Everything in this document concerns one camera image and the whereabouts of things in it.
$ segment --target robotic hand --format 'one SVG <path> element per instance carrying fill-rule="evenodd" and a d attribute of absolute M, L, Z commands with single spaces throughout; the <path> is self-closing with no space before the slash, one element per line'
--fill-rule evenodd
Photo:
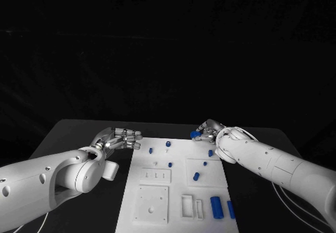
<path fill-rule="evenodd" d="M 140 149 L 141 132 L 107 128 L 88 147 L 0 167 L 0 233 L 24 225 L 66 200 L 114 180 L 114 150 Z"/>
<path fill-rule="evenodd" d="M 216 144 L 215 153 L 301 197 L 321 213 L 336 232 L 336 172 L 261 143 L 239 127 L 208 119 L 193 141 Z"/>

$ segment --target table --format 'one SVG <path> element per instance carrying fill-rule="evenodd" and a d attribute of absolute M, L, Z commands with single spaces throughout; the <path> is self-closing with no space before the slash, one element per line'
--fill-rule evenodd
<path fill-rule="evenodd" d="M 30 159 L 89 146 L 95 134 L 107 127 L 141 131 L 144 137 L 190 139 L 190 131 L 193 131 L 197 126 L 199 125 L 65 119 L 56 123 Z M 281 130 L 272 128 L 239 127 L 244 128 L 261 142 L 300 157 L 290 139 Z M 108 160 L 120 165 L 115 180 L 111 182 L 101 179 L 89 193 L 68 200 L 49 212 L 40 233 L 91 233 L 94 231 L 114 233 L 131 155 L 133 150 L 117 150 L 114 152 Z M 222 165 L 229 185 L 229 195 L 235 209 L 239 233 L 317 232 L 290 213 L 278 199 L 271 182 L 257 176 L 238 164 L 229 164 L 222 161 Z M 297 209 L 294 209 L 294 211 L 297 214 L 303 213 Z M 19 232 L 37 232 L 43 220 L 45 215 L 29 222 Z M 308 220 L 310 223 L 313 222 L 311 217 L 304 218 L 304 220 Z"/>

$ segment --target blue block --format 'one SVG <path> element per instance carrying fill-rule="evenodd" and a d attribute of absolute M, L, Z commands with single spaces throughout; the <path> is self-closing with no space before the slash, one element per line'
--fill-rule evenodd
<path fill-rule="evenodd" d="M 235 212 L 233 212 L 233 206 L 232 206 L 232 202 L 228 201 L 228 207 L 229 207 L 229 216 L 231 216 L 231 219 L 235 219 Z"/>
<path fill-rule="evenodd" d="M 197 131 L 192 131 L 192 132 L 190 132 L 190 138 L 195 138 L 195 137 L 197 137 L 197 136 L 200 136 L 200 135 L 202 135 L 202 133 L 197 132 Z"/>
<path fill-rule="evenodd" d="M 222 219 L 223 218 L 223 213 L 222 213 L 222 203 L 219 197 L 212 197 L 210 198 L 212 202 L 212 214 L 215 219 Z"/>
<path fill-rule="evenodd" d="M 193 176 L 193 180 L 197 181 L 197 178 L 199 178 L 199 173 L 196 172 Z"/>

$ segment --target black background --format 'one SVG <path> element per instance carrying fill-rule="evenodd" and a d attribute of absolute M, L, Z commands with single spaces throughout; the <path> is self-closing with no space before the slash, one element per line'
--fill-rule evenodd
<path fill-rule="evenodd" d="M 313 0 L 3 1 L 1 164 L 60 119 L 278 128 L 334 169 L 336 6 Z"/>

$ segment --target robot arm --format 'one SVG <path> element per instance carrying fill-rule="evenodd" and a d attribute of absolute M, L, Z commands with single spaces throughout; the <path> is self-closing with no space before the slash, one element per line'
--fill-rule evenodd
<path fill-rule="evenodd" d="M 105 129 L 89 147 L 22 161 L 0 168 L 0 233 L 24 225 L 66 200 L 88 193 L 99 178 L 112 181 L 115 149 L 140 149 L 141 132 Z"/>
<path fill-rule="evenodd" d="M 205 133 L 193 140 L 213 142 L 216 138 L 215 153 L 221 159 L 238 163 L 301 197 L 336 232 L 336 172 L 251 139 L 238 127 L 225 127 L 209 119 L 197 128 L 200 130 Z"/>

